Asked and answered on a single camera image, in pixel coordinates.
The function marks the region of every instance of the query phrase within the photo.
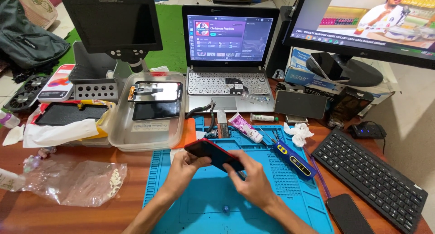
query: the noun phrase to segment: green mat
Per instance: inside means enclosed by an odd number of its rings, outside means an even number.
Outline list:
[[[183,19],[180,5],[156,5],[159,19],[160,34],[163,42],[163,50],[150,51],[145,58],[149,68],[166,65],[170,71],[186,73],[186,50],[184,48]],[[71,44],[79,41],[80,37],[73,29],[66,41]],[[61,59],[59,65],[53,68],[53,72],[60,65],[74,64],[74,53],[71,48]]]

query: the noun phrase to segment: hand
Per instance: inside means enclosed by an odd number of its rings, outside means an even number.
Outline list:
[[[196,171],[201,167],[209,166],[210,163],[209,157],[198,158],[184,150],[177,152],[161,189],[170,194],[172,198],[179,198]]]
[[[263,210],[276,203],[278,197],[272,191],[263,165],[249,157],[243,150],[229,150],[228,152],[240,160],[247,174],[245,181],[242,181],[231,165],[223,164],[237,192]]]
[[[391,12],[391,10],[385,10],[383,13],[381,13],[381,14],[379,15],[379,17],[377,18],[377,20],[378,20],[378,21],[381,21],[382,18],[383,18],[384,16],[390,14],[390,12]]]

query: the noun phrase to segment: laptop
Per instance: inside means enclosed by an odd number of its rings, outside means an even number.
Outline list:
[[[225,112],[273,112],[264,70],[279,16],[277,8],[184,5],[186,112],[216,103]],[[242,95],[265,97],[262,103]]]

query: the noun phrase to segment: lg monitor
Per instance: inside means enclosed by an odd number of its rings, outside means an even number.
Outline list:
[[[435,0],[298,0],[284,44],[336,53],[348,85],[382,74],[352,57],[435,69]]]
[[[126,61],[134,72],[162,50],[154,0],[62,0],[88,53]]]

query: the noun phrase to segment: backpack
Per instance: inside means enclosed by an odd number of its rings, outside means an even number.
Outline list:
[[[0,49],[23,69],[35,68],[65,54],[70,45],[30,22],[19,0],[0,0]]]

